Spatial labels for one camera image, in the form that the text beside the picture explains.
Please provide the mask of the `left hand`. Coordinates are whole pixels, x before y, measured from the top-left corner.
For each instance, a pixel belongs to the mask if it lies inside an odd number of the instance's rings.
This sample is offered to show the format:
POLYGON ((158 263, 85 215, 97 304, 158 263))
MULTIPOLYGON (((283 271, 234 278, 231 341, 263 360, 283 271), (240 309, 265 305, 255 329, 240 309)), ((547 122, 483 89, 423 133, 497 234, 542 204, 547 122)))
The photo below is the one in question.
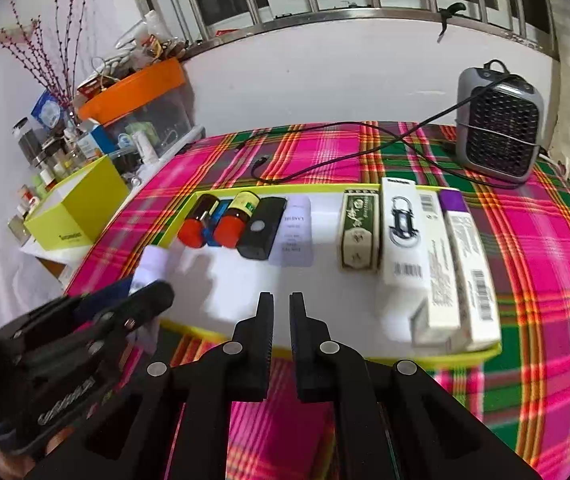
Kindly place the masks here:
MULTIPOLYGON (((55 434, 46 444, 44 455, 48 455, 58 448, 64 440, 74 433, 72 426, 64 427, 55 434)), ((38 462, 27 455, 12 456, 0 450, 0 478, 4 480, 24 479, 38 462)))

